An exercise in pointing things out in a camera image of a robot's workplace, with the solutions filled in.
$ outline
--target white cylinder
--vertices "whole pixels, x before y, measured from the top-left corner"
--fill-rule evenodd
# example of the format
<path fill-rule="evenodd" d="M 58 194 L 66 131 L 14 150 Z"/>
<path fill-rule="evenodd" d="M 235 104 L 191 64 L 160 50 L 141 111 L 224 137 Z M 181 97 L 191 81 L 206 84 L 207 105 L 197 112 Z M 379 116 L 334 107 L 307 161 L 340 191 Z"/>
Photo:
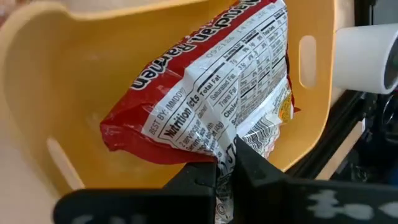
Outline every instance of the white cylinder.
<path fill-rule="evenodd" d="M 350 27 L 336 33 L 334 86 L 388 94 L 398 85 L 398 24 Z"/>

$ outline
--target plastic wrapper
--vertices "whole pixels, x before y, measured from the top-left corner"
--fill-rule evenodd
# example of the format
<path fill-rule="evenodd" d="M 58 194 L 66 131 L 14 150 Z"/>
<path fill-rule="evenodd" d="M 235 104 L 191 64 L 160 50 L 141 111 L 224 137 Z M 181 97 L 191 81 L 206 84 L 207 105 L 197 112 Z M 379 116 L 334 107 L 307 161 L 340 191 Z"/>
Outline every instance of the plastic wrapper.
<path fill-rule="evenodd" d="M 271 121 L 259 141 L 271 148 L 290 117 L 286 50 L 284 2 L 237 1 L 147 64 L 101 122 L 105 144 L 158 164 L 217 161 L 215 222 L 228 223 L 237 135 L 255 148 L 252 133 Z"/>

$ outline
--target black plastic part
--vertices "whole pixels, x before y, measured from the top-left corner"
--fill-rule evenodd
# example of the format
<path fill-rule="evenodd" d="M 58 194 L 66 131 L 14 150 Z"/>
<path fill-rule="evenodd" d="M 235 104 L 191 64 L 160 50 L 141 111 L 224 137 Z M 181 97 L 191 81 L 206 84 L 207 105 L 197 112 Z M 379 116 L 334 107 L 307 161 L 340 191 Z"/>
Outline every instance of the black plastic part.
<path fill-rule="evenodd" d="M 397 188 L 291 178 L 238 143 L 234 224 L 398 221 Z"/>
<path fill-rule="evenodd" d="M 54 208 L 56 224 L 214 223 L 216 164 L 187 164 L 163 189 L 79 190 Z"/>
<path fill-rule="evenodd" d="M 233 173 L 234 223 L 274 223 L 283 217 L 287 176 L 241 139 Z"/>

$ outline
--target wooden surface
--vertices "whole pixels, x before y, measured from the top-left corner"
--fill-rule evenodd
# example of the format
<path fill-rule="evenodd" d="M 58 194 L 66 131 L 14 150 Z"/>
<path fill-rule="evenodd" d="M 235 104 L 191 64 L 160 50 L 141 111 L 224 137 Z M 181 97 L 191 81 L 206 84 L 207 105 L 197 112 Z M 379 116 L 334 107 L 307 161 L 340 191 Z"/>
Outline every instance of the wooden surface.
<path fill-rule="evenodd" d="M 363 133 L 362 122 L 358 122 L 353 130 L 348 134 L 347 138 L 341 143 L 335 154 L 328 161 L 326 166 L 318 174 L 317 180 L 329 180 L 337 168 L 343 162 L 344 158 L 348 155 L 356 141 Z"/>
<path fill-rule="evenodd" d="M 160 0 L 65 0 L 76 11 L 136 6 L 149 1 Z M 336 0 L 336 3 L 338 28 L 353 26 L 353 0 Z M 332 103 L 342 93 L 343 90 L 334 88 Z M 57 198 L 36 178 L 19 150 L 8 145 L 6 132 L 0 128 L 0 223 L 51 223 L 50 214 Z"/>

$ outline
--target yellow plastic bin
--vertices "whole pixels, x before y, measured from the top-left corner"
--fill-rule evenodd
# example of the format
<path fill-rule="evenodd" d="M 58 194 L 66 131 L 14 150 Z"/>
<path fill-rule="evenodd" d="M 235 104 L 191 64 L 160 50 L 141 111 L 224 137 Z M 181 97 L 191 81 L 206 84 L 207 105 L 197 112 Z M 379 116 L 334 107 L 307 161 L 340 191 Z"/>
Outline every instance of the yellow plastic bin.
<path fill-rule="evenodd" d="M 57 194 L 71 187 L 48 147 L 63 151 L 83 187 L 162 187 L 184 164 L 160 166 L 108 152 L 99 123 L 147 62 L 233 1 L 171 0 L 95 14 L 71 13 L 54 2 L 22 7 L 0 28 L 0 124 Z M 290 76 L 301 111 L 282 127 L 269 158 L 281 170 L 312 149 L 326 123 L 335 25 L 334 0 L 285 2 Z M 300 82 L 305 35 L 317 41 L 313 88 Z"/>

